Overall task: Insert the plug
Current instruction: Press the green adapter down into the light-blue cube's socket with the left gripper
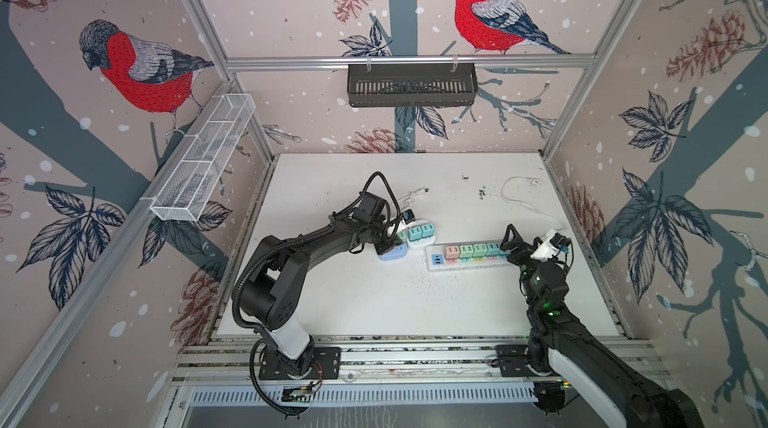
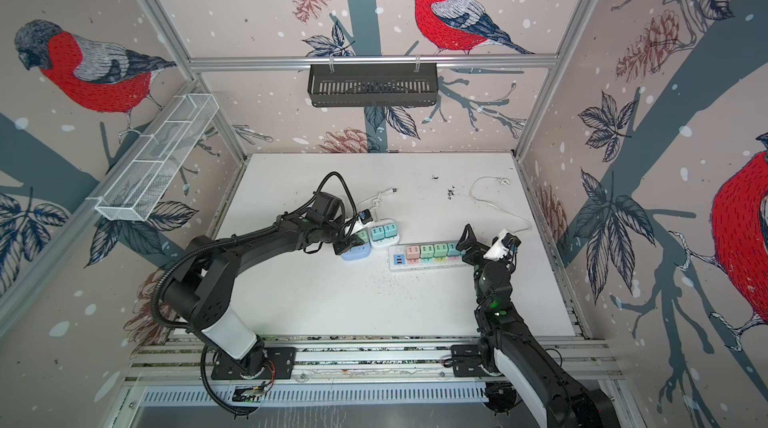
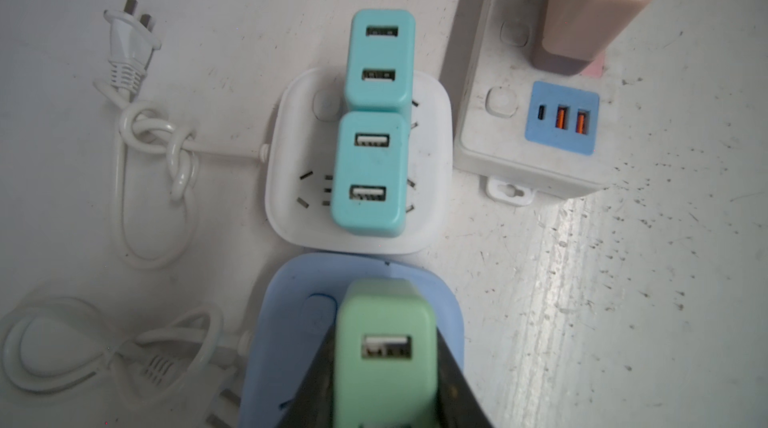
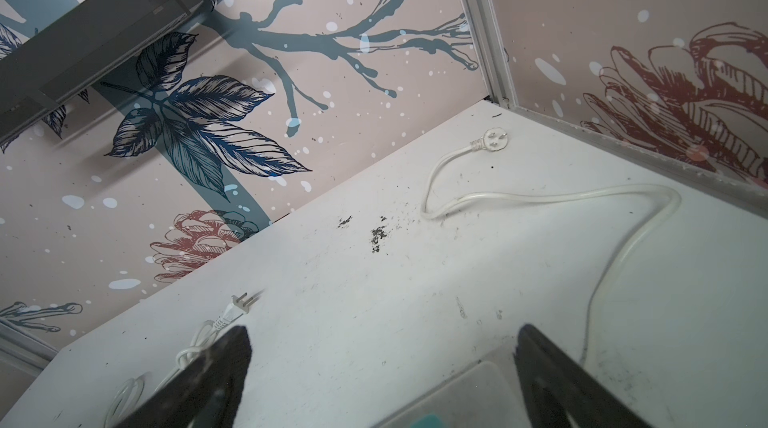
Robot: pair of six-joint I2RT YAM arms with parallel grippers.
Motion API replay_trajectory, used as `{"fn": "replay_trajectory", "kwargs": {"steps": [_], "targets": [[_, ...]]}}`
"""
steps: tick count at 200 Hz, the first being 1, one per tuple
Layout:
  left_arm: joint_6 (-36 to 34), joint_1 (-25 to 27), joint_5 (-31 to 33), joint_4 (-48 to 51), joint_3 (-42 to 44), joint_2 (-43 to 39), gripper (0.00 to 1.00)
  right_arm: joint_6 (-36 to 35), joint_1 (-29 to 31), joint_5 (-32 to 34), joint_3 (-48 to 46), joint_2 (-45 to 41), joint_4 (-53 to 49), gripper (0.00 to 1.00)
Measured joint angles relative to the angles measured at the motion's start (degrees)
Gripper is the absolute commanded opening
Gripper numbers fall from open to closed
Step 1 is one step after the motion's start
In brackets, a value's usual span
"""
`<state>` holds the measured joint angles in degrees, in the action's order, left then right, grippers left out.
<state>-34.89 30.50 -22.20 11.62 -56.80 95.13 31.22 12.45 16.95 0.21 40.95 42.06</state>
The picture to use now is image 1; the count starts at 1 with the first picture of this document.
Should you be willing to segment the blue square power socket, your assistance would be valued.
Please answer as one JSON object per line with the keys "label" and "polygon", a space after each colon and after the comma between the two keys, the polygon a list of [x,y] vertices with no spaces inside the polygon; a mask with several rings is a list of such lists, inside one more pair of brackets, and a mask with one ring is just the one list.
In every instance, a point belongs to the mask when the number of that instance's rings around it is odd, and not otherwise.
{"label": "blue square power socket", "polygon": [[408,246],[400,244],[378,256],[381,261],[389,262],[404,258],[408,254]]}

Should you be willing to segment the teal plug adapter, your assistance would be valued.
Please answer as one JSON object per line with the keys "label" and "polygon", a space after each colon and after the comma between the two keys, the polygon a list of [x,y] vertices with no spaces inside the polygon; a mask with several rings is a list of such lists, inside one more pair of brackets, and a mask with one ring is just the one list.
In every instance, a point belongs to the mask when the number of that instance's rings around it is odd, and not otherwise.
{"label": "teal plug adapter", "polygon": [[423,239],[431,238],[435,235],[435,226],[432,223],[423,224],[420,228]]}
{"label": "teal plug adapter", "polygon": [[486,257],[496,257],[500,254],[499,243],[487,243],[486,247],[487,247]]}

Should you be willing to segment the white square power socket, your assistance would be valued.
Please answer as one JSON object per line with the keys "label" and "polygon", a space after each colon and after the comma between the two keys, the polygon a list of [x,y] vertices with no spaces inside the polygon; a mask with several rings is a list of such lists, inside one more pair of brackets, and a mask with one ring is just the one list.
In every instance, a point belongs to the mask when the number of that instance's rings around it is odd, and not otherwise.
{"label": "white square power socket", "polygon": [[[414,227],[414,226],[421,226],[423,224],[427,224],[427,223],[414,224],[414,225],[410,226],[409,228]],[[422,238],[422,239],[420,239],[418,241],[414,241],[414,242],[411,242],[409,240],[407,241],[408,247],[410,249],[413,249],[413,250],[424,248],[426,246],[430,246],[430,245],[433,245],[435,243],[436,243],[436,229],[435,229],[435,235],[433,237],[431,237],[431,238],[427,238],[427,239],[423,239]]]}

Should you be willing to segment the long white power strip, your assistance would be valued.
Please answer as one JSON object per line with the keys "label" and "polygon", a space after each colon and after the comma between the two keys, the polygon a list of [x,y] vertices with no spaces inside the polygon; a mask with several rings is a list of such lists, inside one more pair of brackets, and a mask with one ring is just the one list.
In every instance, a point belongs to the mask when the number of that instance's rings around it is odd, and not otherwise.
{"label": "long white power strip", "polygon": [[509,264],[499,241],[427,246],[422,262],[430,272],[496,268]]}

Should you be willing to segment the brown plug adapter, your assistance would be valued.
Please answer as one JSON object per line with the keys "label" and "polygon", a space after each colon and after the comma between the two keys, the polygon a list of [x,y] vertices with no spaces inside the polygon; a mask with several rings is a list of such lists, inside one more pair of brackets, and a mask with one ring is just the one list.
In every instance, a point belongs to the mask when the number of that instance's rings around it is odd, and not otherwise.
{"label": "brown plug adapter", "polygon": [[444,250],[446,260],[457,260],[460,258],[461,249],[459,245],[447,245]]}

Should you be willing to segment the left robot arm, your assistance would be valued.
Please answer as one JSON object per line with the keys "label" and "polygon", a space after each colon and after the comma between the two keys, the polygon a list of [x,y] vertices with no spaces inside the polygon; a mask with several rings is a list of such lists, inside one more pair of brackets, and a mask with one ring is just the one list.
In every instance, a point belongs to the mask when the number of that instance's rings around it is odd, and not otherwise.
{"label": "left robot arm", "polygon": [[397,229],[405,214],[385,175],[376,171],[357,197],[329,215],[325,226],[285,239],[264,237],[234,282],[230,310],[235,324],[266,344],[261,373],[272,378],[316,375],[316,343],[297,309],[309,273],[334,257],[371,246],[385,255],[403,244]]}

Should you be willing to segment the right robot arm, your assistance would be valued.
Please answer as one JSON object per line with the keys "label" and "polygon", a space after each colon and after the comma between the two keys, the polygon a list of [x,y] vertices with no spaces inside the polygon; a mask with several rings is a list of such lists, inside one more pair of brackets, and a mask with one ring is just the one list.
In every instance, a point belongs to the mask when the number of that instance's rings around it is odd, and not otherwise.
{"label": "right robot arm", "polygon": [[571,240],[552,230],[526,242],[508,225],[500,244],[520,269],[530,334],[526,356],[537,374],[569,382],[609,427],[701,427],[691,398],[649,380],[595,338],[565,303]]}

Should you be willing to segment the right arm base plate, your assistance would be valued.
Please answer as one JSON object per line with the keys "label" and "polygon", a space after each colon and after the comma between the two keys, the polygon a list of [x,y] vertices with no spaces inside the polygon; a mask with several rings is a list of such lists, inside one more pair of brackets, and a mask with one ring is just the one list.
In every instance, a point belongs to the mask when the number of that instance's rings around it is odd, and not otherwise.
{"label": "right arm base plate", "polygon": [[490,365],[503,378],[530,378],[534,381],[570,381],[583,370],[553,348],[544,347],[539,355],[530,355],[527,344],[501,344],[494,347]]}

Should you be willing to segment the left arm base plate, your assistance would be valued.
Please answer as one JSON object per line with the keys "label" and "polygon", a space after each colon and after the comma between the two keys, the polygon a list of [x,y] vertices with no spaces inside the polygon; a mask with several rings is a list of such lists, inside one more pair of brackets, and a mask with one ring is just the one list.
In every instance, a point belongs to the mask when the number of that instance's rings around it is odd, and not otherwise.
{"label": "left arm base plate", "polygon": [[338,347],[308,346],[296,360],[276,349],[266,348],[259,358],[260,381],[337,380],[341,364]]}

